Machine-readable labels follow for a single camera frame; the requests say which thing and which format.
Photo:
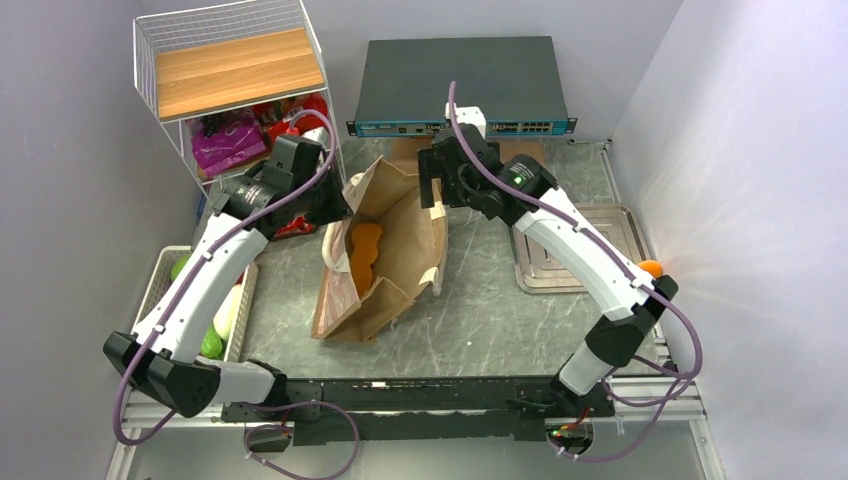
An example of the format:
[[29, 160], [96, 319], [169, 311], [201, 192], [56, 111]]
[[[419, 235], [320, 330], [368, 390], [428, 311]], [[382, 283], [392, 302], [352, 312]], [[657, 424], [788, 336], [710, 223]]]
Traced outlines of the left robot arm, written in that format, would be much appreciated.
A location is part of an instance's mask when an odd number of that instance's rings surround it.
[[247, 403], [264, 420], [287, 406], [287, 377], [260, 362], [203, 359], [215, 314], [245, 269], [298, 217], [316, 226], [350, 214], [334, 148], [281, 135], [268, 159], [226, 180], [201, 241], [160, 301], [131, 333], [112, 333], [103, 351], [122, 379], [190, 418], [210, 404]]

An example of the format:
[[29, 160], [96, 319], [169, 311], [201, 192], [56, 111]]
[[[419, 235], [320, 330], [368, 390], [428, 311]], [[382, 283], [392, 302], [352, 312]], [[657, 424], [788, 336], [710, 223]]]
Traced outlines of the brown burlap grocery bag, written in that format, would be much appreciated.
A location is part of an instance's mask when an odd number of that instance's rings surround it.
[[[353, 215], [325, 231], [324, 271], [311, 336], [368, 343], [425, 289], [440, 293], [447, 217], [438, 186], [433, 188], [433, 206], [422, 207], [418, 175], [383, 157], [354, 175], [343, 194]], [[382, 234], [371, 266], [372, 282], [360, 292], [353, 275], [354, 231], [365, 224], [379, 226]]]

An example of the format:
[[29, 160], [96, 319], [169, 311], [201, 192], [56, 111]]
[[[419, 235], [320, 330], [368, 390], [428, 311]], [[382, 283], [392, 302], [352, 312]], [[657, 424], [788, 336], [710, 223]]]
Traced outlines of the orange fruit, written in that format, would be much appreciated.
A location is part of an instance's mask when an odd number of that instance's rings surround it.
[[662, 265], [656, 260], [643, 260], [638, 263], [638, 266], [655, 279], [660, 278], [664, 274]]

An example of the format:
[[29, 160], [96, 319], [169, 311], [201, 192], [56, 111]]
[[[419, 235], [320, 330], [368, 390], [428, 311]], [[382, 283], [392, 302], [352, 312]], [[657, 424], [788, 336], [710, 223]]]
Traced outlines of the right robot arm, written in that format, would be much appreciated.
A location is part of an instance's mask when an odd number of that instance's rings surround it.
[[542, 246], [586, 289], [601, 316], [558, 370], [551, 388], [557, 411], [574, 415], [614, 369], [635, 357], [645, 336], [679, 287], [655, 277], [620, 253], [585, 219], [555, 177], [534, 157], [503, 162], [498, 147], [476, 127], [443, 131], [417, 153], [421, 204], [434, 206], [433, 181], [442, 202], [500, 219]]

